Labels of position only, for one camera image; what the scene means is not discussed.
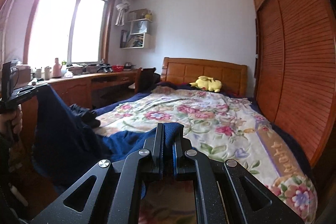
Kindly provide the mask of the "person's left hand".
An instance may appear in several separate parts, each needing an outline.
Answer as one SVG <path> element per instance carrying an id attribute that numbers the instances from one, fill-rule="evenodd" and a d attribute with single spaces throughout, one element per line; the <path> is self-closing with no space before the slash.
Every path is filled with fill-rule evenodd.
<path id="1" fill-rule="evenodd" d="M 18 105 L 15 111 L 0 115 L 0 132 L 8 135 L 11 130 L 13 134 L 19 135 L 22 130 L 22 107 Z"/>

